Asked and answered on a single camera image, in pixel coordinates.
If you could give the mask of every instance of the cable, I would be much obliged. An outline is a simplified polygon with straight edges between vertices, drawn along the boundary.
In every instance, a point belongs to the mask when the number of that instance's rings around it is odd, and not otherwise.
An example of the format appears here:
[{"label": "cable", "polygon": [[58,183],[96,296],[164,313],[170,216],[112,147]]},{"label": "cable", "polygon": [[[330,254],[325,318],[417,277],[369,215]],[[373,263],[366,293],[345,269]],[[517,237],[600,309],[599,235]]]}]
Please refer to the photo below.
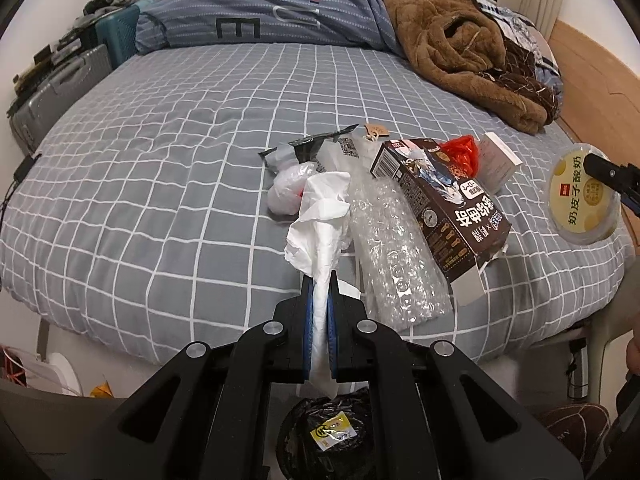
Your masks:
[{"label": "cable", "polygon": [[584,343],[582,342],[583,339],[584,338],[569,342],[569,348],[572,350],[572,360],[564,374],[566,375],[566,396],[573,401],[584,401],[585,397],[572,396],[571,388],[587,388],[589,386],[588,382],[584,384],[574,383],[574,374],[578,369],[578,355],[582,348],[586,346],[586,339],[584,339]]},{"label": "cable", "polygon": [[[0,234],[2,234],[2,226],[4,225],[4,213],[16,189],[18,189],[18,183],[14,180],[4,194],[4,200],[2,200],[2,205],[0,206],[2,208],[2,211],[0,211]],[[0,290],[2,290],[2,276],[0,276]]]},{"label": "cable", "polygon": [[[27,155],[24,157],[20,166],[14,171],[14,181],[9,186],[9,189],[6,190],[4,194],[4,200],[2,200],[2,211],[0,211],[0,234],[2,234],[2,226],[4,225],[4,213],[6,213],[6,208],[9,205],[9,200],[14,195],[15,190],[18,189],[18,186],[22,183],[22,181],[27,177],[31,168],[34,167],[36,162],[40,159],[42,153],[37,154],[36,156]],[[0,276],[0,291],[2,291],[2,277]]]}]

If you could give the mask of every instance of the blue gripper pad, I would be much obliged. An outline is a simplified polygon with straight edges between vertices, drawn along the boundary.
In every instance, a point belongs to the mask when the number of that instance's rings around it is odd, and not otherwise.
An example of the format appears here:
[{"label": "blue gripper pad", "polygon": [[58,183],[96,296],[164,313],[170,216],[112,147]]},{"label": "blue gripper pad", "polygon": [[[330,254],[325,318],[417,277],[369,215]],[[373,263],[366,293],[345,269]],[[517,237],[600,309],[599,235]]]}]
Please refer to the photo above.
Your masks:
[{"label": "blue gripper pad", "polygon": [[326,338],[329,345],[329,366],[331,368],[331,377],[335,379],[337,360],[335,356],[338,352],[338,338],[335,329],[335,315],[334,315],[334,297],[332,295],[332,286],[329,286],[329,295],[326,299]]},{"label": "blue gripper pad", "polygon": [[303,340],[303,367],[305,369],[305,379],[309,378],[311,371],[311,342],[313,337],[313,318],[314,318],[314,282],[309,279],[308,293],[306,295],[306,318],[305,318],[305,336]]}]

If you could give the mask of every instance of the brown fleece blanket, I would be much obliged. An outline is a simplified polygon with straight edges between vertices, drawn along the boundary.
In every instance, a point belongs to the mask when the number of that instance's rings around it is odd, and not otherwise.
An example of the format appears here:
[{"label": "brown fleece blanket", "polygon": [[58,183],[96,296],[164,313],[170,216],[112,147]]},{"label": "brown fleece blanket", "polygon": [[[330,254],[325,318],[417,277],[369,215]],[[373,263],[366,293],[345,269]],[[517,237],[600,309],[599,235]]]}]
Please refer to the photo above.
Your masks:
[{"label": "brown fleece blanket", "polygon": [[423,78],[528,134],[551,121],[545,110],[549,90],[517,68],[517,45],[505,46],[497,23],[474,0],[384,2],[411,66]]}]

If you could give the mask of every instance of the metal screw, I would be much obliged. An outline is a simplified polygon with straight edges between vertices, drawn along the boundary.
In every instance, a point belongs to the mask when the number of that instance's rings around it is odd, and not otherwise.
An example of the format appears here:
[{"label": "metal screw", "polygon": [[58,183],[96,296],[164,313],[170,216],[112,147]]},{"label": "metal screw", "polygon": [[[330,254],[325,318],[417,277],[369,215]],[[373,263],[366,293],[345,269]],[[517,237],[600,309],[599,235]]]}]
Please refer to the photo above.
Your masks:
[{"label": "metal screw", "polygon": [[358,327],[358,330],[360,330],[365,334],[374,333],[378,329],[376,322],[370,319],[363,319],[359,321],[357,324],[357,327]]},{"label": "metal screw", "polygon": [[449,357],[453,354],[453,345],[449,341],[436,341],[433,350],[442,357]]},{"label": "metal screw", "polygon": [[279,321],[270,321],[268,323],[265,323],[262,329],[264,330],[265,334],[278,335],[280,332],[282,332],[282,330],[284,330],[284,327]]},{"label": "metal screw", "polygon": [[202,343],[192,343],[187,347],[187,355],[192,358],[202,357],[207,352],[207,347]]}]

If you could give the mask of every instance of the paper tag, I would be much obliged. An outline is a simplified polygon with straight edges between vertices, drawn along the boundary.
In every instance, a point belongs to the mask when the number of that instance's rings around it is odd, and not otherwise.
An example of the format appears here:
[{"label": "paper tag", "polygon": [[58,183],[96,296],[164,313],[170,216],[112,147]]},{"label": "paper tag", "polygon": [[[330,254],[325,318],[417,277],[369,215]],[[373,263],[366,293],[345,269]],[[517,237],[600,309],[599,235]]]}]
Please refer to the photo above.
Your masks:
[{"label": "paper tag", "polygon": [[367,129],[367,133],[370,136],[374,136],[374,137],[388,137],[389,136],[389,130],[387,130],[382,124],[370,124],[367,123],[364,125],[364,127]]},{"label": "paper tag", "polygon": [[595,229],[607,215],[612,190],[584,171],[587,152],[575,150],[555,166],[549,206],[557,224],[572,233]]},{"label": "paper tag", "polygon": [[311,432],[311,437],[322,451],[356,435],[356,430],[344,412],[338,413]]}]

